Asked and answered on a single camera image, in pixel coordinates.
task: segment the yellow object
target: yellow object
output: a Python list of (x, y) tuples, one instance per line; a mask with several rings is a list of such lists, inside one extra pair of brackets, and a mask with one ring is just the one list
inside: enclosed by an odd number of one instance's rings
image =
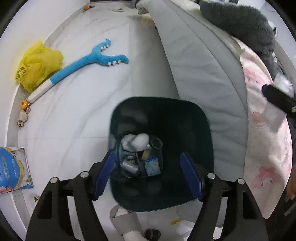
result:
[(178, 218), (177, 220), (171, 222), (171, 225), (175, 225), (176, 223), (182, 221), (183, 219), (182, 218)]
[(32, 93), (44, 80), (62, 68), (63, 58), (60, 51), (45, 47), (39, 41), (24, 54), (15, 80)]
[(26, 110), (28, 108), (29, 102), (27, 100), (23, 100), (20, 107), (22, 110)]

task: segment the wet wipes package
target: wet wipes package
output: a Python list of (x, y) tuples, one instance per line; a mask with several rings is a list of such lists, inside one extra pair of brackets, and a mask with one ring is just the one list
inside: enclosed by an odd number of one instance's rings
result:
[(34, 188), (24, 148), (0, 147), (0, 194)]

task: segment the silver screw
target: silver screw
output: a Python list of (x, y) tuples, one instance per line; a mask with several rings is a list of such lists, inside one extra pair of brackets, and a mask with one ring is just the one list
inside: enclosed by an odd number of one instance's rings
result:
[(207, 176), (208, 176), (208, 178), (210, 178), (210, 179), (214, 179), (215, 177), (216, 177), (216, 175), (214, 174), (214, 173), (208, 173), (207, 174)]
[(50, 182), (51, 182), (51, 183), (56, 183), (57, 180), (58, 180), (58, 179), (57, 179), (56, 177), (53, 177), (52, 179), (50, 179)]
[(86, 178), (86, 177), (89, 176), (89, 173), (88, 173), (88, 172), (82, 172), (82, 173), (80, 174), (80, 176), (81, 176), (82, 178)]
[(237, 182), (238, 182), (240, 185), (244, 185), (244, 179), (241, 179), (241, 178), (240, 178), (240, 179), (237, 180)]

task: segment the white sock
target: white sock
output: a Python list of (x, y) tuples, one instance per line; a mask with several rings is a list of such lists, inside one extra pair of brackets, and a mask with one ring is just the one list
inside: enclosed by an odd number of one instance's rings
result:
[[(128, 211), (122, 207), (117, 210), (115, 217), (121, 216), (123, 214), (128, 214)], [(131, 231), (123, 235), (125, 241), (147, 241), (138, 230)]]

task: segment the clear plastic packaging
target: clear plastic packaging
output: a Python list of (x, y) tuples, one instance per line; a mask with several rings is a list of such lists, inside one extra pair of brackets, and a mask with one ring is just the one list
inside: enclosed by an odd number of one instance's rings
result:
[[(283, 74), (278, 73), (272, 85), (277, 87), (291, 98), (294, 97), (293, 84)], [(278, 132), (286, 116), (287, 114), (284, 111), (269, 102), (267, 102), (262, 113), (264, 121), (270, 126), (271, 131), (274, 133)]]

